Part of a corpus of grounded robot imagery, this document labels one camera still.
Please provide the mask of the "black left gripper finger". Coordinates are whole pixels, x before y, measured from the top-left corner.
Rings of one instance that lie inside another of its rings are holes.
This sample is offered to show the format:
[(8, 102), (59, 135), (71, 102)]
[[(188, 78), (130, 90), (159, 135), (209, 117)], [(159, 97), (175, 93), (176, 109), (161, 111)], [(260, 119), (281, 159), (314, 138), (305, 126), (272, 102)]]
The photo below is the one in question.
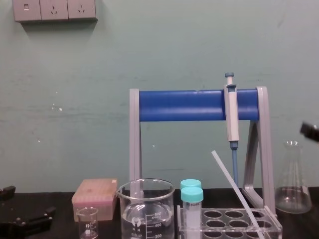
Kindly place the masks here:
[(55, 216), (56, 208), (47, 208), (44, 213), (32, 216), (27, 219), (15, 218), (14, 220), (5, 220), (0, 222), (1, 231), (17, 230), (48, 230), (52, 225), (53, 217)]
[(15, 194), (15, 186), (8, 186), (0, 190), (0, 199), (11, 199)]

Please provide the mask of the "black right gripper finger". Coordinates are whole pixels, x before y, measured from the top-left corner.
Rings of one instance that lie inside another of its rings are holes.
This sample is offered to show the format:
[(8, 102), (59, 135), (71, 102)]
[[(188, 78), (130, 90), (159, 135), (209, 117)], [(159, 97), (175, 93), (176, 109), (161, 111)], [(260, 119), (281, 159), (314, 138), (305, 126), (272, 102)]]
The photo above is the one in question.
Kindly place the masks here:
[(305, 121), (302, 122), (300, 134), (315, 143), (319, 143), (319, 127), (316, 125), (310, 124)]

